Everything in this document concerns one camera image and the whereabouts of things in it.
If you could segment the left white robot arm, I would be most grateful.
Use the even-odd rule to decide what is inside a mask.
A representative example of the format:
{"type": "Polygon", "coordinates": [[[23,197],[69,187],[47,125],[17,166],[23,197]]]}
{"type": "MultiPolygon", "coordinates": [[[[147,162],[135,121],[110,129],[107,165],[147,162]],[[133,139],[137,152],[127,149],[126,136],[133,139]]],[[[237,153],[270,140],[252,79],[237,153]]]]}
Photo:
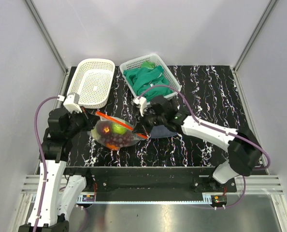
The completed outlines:
{"type": "Polygon", "coordinates": [[[20,232],[67,232],[69,217],[81,191],[93,187],[87,171],[74,171],[60,191],[61,180],[72,149],[72,139],[81,132],[93,129],[99,116],[80,107],[78,113],[57,108],[49,113],[48,128],[39,141],[40,179],[34,208],[28,222],[19,226],[20,232]]]}

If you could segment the clear zip top bag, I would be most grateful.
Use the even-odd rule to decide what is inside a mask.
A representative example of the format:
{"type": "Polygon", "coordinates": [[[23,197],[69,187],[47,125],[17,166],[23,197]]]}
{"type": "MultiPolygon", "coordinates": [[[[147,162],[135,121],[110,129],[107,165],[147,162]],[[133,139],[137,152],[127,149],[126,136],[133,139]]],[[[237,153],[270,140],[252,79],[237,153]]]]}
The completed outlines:
{"type": "Polygon", "coordinates": [[[99,120],[88,134],[102,146],[110,150],[119,150],[130,147],[148,137],[144,134],[134,133],[133,126],[117,117],[111,117],[97,111],[99,120]]]}

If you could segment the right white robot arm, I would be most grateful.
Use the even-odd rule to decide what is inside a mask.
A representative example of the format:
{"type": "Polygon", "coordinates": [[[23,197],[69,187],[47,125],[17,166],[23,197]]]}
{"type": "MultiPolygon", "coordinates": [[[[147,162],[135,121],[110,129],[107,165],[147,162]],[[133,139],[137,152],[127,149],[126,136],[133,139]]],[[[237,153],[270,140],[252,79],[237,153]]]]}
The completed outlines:
{"type": "Polygon", "coordinates": [[[196,137],[214,144],[227,152],[228,159],[218,165],[208,186],[220,191],[226,183],[239,175],[250,176],[262,155],[261,146],[248,128],[226,128],[193,117],[190,110],[180,108],[163,96],[156,96],[147,106],[144,97],[136,97],[132,103],[139,109],[134,132],[149,134],[157,126],[167,130],[196,137]]]}

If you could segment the dark red fake apple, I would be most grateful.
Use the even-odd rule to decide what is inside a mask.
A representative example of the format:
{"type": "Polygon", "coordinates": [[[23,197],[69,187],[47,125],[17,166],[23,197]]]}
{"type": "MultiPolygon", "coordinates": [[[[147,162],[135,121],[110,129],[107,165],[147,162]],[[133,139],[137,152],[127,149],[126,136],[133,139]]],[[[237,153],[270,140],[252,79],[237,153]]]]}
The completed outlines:
{"type": "Polygon", "coordinates": [[[112,122],[100,121],[96,125],[96,131],[100,138],[109,139],[113,136],[112,122]]]}

